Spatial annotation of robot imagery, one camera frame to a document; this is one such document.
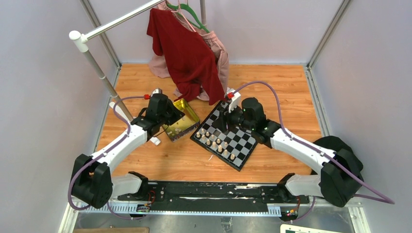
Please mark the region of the gold metal tin box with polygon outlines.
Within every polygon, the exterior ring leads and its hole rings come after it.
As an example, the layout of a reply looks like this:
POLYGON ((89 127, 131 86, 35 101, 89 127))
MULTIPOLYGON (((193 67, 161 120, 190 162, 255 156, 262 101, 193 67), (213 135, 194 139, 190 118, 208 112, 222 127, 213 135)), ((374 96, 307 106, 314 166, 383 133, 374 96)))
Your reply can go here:
POLYGON ((184 135, 195 130, 200 125, 200 118, 185 99, 180 99, 173 103, 174 106, 185 115, 171 126, 162 125, 168 138, 175 142, 184 135))

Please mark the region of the black white chess board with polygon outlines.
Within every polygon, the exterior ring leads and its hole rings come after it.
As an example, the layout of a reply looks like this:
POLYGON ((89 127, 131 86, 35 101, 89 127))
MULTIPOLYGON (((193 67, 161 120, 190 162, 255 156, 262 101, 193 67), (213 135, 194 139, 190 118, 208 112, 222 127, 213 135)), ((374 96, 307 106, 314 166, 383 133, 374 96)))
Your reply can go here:
POLYGON ((219 110, 228 107, 228 105, 227 102, 223 101, 216 104, 214 109, 191 135, 190 139, 203 149, 216 155, 235 170, 241 171, 258 143, 249 131, 239 127, 222 132, 212 126, 213 121, 218 119, 219 110), (197 132, 201 134, 200 138, 196 137, 197 132), (204 142, 201 140, 202 135, 206 136, 204 142), (234 160, 230 160, 231 154, 235 154, 234 160))

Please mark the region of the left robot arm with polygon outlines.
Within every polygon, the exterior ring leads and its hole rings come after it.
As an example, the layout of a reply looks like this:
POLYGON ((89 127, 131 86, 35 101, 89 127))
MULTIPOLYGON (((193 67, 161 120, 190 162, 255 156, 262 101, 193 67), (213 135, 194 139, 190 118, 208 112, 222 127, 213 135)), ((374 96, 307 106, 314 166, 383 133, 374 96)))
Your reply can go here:
POLYGON ((115 168, 136 148, 148 142, 162 125, 172 125, 185 114, 177 109, 168 96, 155 93, 144 95, 148 106, 131 121, 120 117, 126 123, 126 130, 114 141, 92 155, 79 155, 73 166, 68 189, 68 201, 75 210, 72 197, 88 206, 101 208, 111 198, 131 194, 136 200, 148 197, 148 179, 137 173, 128 172, 124 176, 112 177, 115 168))

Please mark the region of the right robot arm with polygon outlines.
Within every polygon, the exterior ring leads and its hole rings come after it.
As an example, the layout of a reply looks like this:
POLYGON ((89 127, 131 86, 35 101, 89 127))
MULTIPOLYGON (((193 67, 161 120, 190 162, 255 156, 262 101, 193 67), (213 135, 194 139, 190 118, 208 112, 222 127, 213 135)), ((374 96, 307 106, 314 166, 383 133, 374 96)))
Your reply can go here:
POLYGON ((290 173, 280 181, 277 195, 282 202, 305 195, 344 207, 361 187, 358 180, 363 180, 363 164, 345 142, 336 136, 325 136, 313 143, 298 137, 267 119, 256 98, 244 99, 241 107, 220 109, 213 125, 222 132, 236 127, 248 130, 258 143, 285 152, 313 170, 311 175, 290 173))

